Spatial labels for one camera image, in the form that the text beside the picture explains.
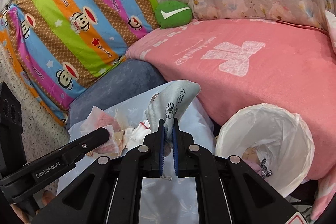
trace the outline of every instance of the silver bolt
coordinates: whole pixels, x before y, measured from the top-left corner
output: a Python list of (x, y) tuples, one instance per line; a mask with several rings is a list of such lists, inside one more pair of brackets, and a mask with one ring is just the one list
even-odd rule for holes
[(230, 161), (233, 163), (233, 164), (238, 164), (240, 163), (240, 158), (238, 156), (231, 156), (230, 157)]
[(108, 157), (105, 157), (105, 156), (100, 157), (100, 158), (98, 159), (98, 163), (99, 163), (100, 165), (107, 164), (108, 162), (109, 162), (109, 158), (108, 158)]
[(192, 144), (189, 146), (189, 150), (192, 152), (197, 152), (200, 149), (200, 147), (197, 144)]
[(145, 153), (149, 150), (149, 147), (147, 145), (142, 145), (142, 146), (139, 146), (138, 150), (141, 153)]

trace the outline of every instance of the green pillow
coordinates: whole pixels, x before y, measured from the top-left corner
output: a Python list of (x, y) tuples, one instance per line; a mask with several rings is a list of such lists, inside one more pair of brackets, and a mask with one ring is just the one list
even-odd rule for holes
[(161, 28), (174, 28), (191, 22), (192, 12), (187, 4), (168, 0), (159, 3), (155, 10), (155, 17)]

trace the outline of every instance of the floor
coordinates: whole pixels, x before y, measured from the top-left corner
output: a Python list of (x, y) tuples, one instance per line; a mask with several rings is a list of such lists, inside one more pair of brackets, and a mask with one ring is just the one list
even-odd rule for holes
[[(0, 46), (0, 82), (6, 82), (22, 108), (22, 140), (27, 161), (39, 157), (68, 143), (68, 132), (57, 124), (41, 107), (12, 68), (4, 48)], [(56, 193), (57, 181), (46, 189)]]

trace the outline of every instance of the red star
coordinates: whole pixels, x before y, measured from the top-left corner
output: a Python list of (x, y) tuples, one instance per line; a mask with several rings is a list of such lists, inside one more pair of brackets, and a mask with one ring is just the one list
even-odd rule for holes
[(99, 38), (98, 38), (98, 39), (97, 39), (97, 38), (94, 38), (93, 41), (92, 41), (92, 44), (93, 44), (94, 46), (99, 45)]

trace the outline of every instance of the red and white label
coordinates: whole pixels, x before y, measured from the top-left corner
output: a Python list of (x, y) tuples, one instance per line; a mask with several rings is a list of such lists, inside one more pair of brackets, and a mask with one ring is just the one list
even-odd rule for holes
[(286, 222), (286, 224), (307, 224), (307, 222), (305, 218), (299, 212), (297, 212), (291, 217), (290, 220)]

